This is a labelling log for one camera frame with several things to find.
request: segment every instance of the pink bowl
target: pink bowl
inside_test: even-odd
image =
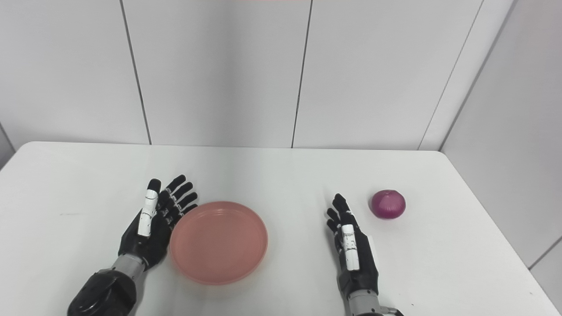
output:
[[[264,258],[268,233],[260,217],[234,202],[211,202],[189,211],[170,239],[172,261],[204,285],[236,282]]]

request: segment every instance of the robotic hand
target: robotic hand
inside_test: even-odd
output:
[[[362,233],[355,216],[347,206],[346,199],[336,194],[329,208],[328,227],[334,233],[334,243],[339,256],[341,272],[338,276],[339,290],[347,299],[353,316],[382,316],[393,314],[404,316],[395,308],[379,304],[378,278],[369,240]]]
[[[160,181],[148,185],[143,209],[123,236],[117,260],[110,269],[95,273],[70,303],[68,316],[126,316],[137,302],[135,280],[158,264],[170,243],[178,220],[197,205],[197,194],[185,175],[175,178],[162,192]]]

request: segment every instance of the red onion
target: red onion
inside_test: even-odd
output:
[[[394,190],[382,190],[371,200],[371,211],[379,218],[393,219],[404,213],[406,200],[402,194]]]

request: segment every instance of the white tabletop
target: white tabletop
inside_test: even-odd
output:
[[[257,212],[269,248],[249,277],[217,287],[183,278],[166,258],[141,281],[136,316],[343,316],[324,215],[337,192],[373,237],[382,304],[406,316],[559,315],[439,152],[45,142],[0,171],[0,314],[65,315],[86,279],[114,262],[148,181],[181,173],[200,204]],[[368,199],[381,189],[405,196],[404,215],[372,215]]]

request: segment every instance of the white tile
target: white tile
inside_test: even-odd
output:
[[[0,118],[16,149],[147,143],[119,1],[1,1],[0,43]]]
[[[517,2],[443,148],[528,266],[562,235],[561,12]]]
[[[562,313],[562,243],[559,243],[531,269],[546,295]]]
[[[124,4],[154,144],[291,146],[309,1]]]
[[[321,0],[295,147],[417,149],[481,0]]]

